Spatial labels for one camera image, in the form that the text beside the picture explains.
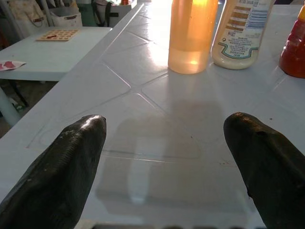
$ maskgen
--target ketchup bottle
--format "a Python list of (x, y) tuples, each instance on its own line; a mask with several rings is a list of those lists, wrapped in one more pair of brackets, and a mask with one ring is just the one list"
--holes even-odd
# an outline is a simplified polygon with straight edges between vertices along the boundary
[(280, 67), (288, 75), (305, 78), (305, 6), (302, 7), (281, 54)]

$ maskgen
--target table surface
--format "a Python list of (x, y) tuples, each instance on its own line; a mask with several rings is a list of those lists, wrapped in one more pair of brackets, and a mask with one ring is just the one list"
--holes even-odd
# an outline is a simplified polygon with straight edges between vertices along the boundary
[(27, 64), (14, 70), (0, 72), (0, 79), (59, 81), (68, 73), (111, 28), (81, 27), (67, 42), (38, 42), (49, 30), (46, 28), (2, 51), (0, 60), (21, 61)]
[(65, 126), (101, 114), (107, 139), (83, 219), (262, 226), (223, 123), (250, 113), (305, 152), (305, 81), (277, 66), (300, 7), (274, 6), (252, 67), (210, 60), (179, 75), (167, 68), (170, 5), (138, 5), (0, 140), (0, 198)]

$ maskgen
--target bottle label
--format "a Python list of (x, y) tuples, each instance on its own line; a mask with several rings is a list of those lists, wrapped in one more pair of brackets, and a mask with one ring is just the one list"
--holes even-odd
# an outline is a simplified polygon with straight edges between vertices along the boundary
[(247, 59), (258, 50), (272, 0), (238, 0), (219, 45), (231, 59)]

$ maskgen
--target paper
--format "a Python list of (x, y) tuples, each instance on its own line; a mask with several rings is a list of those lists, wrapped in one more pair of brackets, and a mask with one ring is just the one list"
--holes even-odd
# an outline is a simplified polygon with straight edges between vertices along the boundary
[(20, 61), (0, 61), (0, 71), (13, 70), (26, 64)]

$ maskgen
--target white squeeze bottle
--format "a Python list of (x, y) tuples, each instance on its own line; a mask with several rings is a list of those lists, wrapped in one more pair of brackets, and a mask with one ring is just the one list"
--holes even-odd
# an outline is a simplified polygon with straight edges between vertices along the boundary
[(215, 64), (228, 69), (244, 69), (256, 61), (274, 2), (226, 0), (212, 45)]

